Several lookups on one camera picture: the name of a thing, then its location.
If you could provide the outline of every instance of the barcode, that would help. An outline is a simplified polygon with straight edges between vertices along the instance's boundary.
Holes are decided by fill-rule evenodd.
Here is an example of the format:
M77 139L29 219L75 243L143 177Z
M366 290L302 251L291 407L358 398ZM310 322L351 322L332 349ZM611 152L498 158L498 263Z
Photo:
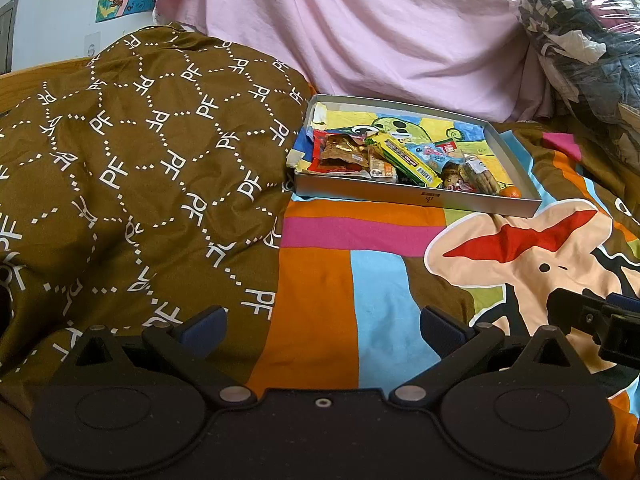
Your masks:
M433 180L433 177L427 171L425 171L423 168L415 168L415 169L418 171L418 173L420 173L429 182L431 182Z

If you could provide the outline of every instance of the yellow snack package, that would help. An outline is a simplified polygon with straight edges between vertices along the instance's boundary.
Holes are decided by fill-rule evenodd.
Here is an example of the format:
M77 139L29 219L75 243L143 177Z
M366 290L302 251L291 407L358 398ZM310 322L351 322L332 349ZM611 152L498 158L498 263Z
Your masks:
M391 134L381 132L367 137L366 144L374 146L385 160L393 164L416 184L426 187L438 187L442 179L417 156L406 149L402 143Z

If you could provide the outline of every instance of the pink cloth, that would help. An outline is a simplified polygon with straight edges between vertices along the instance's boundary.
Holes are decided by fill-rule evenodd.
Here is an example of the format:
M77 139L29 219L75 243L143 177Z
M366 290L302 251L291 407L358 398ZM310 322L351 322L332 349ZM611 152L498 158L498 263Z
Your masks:
M277 57L322 93L494 121L532 118L545 95L504 0L158 0L157 8L166 20Z

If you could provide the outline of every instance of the red cartoon mouth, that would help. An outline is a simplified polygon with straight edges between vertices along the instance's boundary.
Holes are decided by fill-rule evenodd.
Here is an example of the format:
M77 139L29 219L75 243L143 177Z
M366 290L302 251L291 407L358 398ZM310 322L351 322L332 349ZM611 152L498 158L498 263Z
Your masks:
M588 224L596 213L597 211L593 209L575 211L544 231L522 229L505 224L495 235L468 240L443 256L464 256L470 260L493 260L505 264L512 262L532 247L540 247L555 253L572 232Z

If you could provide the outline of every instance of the plastic bag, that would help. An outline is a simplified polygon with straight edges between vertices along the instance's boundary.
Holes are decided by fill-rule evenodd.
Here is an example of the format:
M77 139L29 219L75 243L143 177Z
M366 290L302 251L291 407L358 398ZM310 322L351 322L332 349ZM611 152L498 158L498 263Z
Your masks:
M568 110L640 173L640 0L509 0Z

